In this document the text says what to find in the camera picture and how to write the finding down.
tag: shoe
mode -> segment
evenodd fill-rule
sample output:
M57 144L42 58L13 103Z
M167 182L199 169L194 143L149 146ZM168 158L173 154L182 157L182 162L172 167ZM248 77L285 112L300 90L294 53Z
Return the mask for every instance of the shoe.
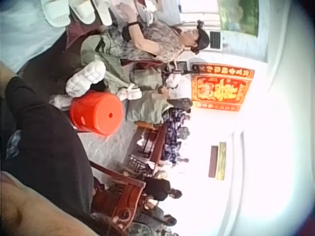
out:
M139 88L135 88L135 84L131 83L128 88L120 89L116 95L121 101L136 100L142 97L142 92Z
M106 67L101 61L92 61L67 82L65 91L71 97L83 96L91 87L104 79Z

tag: red stool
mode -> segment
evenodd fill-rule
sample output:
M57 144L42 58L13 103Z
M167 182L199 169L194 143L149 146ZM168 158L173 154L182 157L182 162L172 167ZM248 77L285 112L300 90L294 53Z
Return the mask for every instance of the red stool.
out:
M115 133L123 122L124 108L117 96L90 91L73 100L69 114L78 130L108 136Z

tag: black cap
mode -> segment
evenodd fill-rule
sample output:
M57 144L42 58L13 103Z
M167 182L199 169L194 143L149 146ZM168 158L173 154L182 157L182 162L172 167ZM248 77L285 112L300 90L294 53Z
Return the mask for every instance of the black cap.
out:
M204 25L203 21L198 20L197 23L198 23L197 30L198 30L199 37L196 43L198 44L198 46L195 48L191 48L191 51L194 52L195 54L198 54L199 51L207 48L210 44L210 37L206 33L206 31L203 30L203 25Z

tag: window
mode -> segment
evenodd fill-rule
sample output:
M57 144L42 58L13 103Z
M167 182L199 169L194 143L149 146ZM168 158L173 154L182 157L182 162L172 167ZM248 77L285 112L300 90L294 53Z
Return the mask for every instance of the window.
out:
M217 0L180 0L180 7L180 18L183 25L195 26L198 20L202 20L205 23L205 28L221 29Z

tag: air conditioner vent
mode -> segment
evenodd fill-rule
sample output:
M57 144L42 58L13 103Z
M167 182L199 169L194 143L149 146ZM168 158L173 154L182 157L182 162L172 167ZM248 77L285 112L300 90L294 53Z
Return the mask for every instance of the air conditioner vent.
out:
M210 50L222 51L222 36L220 31L210 31Z

